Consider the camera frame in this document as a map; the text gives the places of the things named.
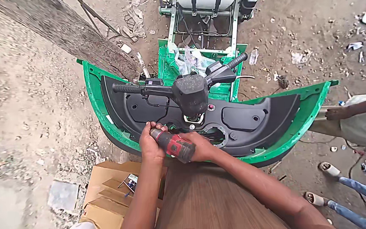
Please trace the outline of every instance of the cordless drill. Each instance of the cordless drill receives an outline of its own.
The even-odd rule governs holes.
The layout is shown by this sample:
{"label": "cordless drill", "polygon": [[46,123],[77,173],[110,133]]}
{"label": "cordless drill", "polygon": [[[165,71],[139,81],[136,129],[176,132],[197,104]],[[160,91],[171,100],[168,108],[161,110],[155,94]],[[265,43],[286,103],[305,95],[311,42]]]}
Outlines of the cordless drill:
{"label": "cordless drill", "polygon": [[151,129],[149,133],[167,154],[187,163],[196,151],[196,145],[177,134],[171,134],[159,129]]}

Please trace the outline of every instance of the black rubber grip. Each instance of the black rubber grip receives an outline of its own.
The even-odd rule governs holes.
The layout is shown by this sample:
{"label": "black rubber grip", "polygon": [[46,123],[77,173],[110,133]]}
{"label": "black rubber grip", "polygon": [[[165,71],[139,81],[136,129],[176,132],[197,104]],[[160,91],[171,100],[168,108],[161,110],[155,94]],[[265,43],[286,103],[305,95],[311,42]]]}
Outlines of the black rubber grip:
{"label": "black rubber grip", "polygon": [[140,86],[131,84],[112,84],[112,90],[114,92],[142,94]]}
{"label": "black rubber grip", "polygon": [[246,52],[241,53],[241,55],[237,56],[234,60],[231,60],[227,66],[229,68],[235,68],[237,65],[241,64],[244,60],[248,59],[248,54]]}

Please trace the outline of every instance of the cardboard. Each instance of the cardboard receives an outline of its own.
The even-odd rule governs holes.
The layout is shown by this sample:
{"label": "cardboard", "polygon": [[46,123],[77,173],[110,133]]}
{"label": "cardboard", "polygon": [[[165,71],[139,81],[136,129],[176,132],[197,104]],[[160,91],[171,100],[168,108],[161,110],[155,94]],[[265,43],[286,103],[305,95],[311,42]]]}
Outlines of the cardboard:
{"label": "cardboard", "polygon": [[[84,198],[84,214],[79,222],[92,222],[97,229],[119,229],[133,200],[133,193],[125,184],[118,185],[135,174],[139,177],[141,164],[126,162],[117,164],[110,161],[97,164],[91,172],[90,182]],[[162,169],[162,177],[166,174],[166,167]],[[161,182],[159,196],[163,197],[164,182]],[[162,206],[162,200],[157,200],[157,214]]]}
{"label": "cardboard", "polygon": [[121,228],[128,208],[107,198],[88,203],[79,222],[92,222],[98,229]]}

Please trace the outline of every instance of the sandal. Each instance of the sandal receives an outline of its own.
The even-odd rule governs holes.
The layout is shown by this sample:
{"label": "sandal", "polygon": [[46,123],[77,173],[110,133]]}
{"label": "sandal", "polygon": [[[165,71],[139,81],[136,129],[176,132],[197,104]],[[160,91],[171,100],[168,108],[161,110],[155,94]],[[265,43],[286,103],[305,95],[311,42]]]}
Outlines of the sandal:
{"label": "sandal", "polygon": [[319,196],[319,195],[316,195],[316,194],[314,194],[314,193],[312,193],[312,192],[310,192],[310,191],[307,191],[307,192],[305,193],[305,199],[306,199],[309,203],[311,203],[311,204],[313,204],[313,205],[315,205],[315,206],[324,206],[324,203],[325,203],[325,201],[324,201],[324,198],[323,198],[323,197],[321,197],[321,196]]}
{"label": "sandal", "polygon": [[327,173],[330,176],[338,176],[341,171],[334,167],[332,164],[328,162],[322,162],[319,164],[319,169],[323,172]]}

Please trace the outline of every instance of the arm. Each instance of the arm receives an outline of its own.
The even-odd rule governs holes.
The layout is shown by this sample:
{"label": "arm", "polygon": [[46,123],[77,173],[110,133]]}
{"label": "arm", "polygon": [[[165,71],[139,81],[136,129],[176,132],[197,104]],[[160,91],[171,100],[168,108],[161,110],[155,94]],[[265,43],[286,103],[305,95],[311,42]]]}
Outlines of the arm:
{"label": "arm", "polygon": [[366,113],[366,101],[349,106],[328,109],[326,112],[326,117],[328,120],[338,120],[347,119],[349,117],[353,117],[354,115],[363,113]]}
{"label": "arm", "polygon": [[[128,212],[122,223],[125,228],[154,228],[156,218],[156,201],[158,199],[158,191],[162,172],[162,165],[165,153],[159,148],[155,140],[149,135],[152,127],[156,123],[147,123],[141,138],[140,146],[142,148],[142,165],[139,173],[138,183],[133,196],[133,200],[129,206]],[[167,130],[161,124],[157,124],[156,128]]]}
{"label": "arm", "polygon": [[214,147],[197,133],[181,134],[181,137],[196,144],[192,161],[211,161],[219,165],[290,226],[300,229],[313,228],[315,225],[329,226],[315,207],[278,180]]}

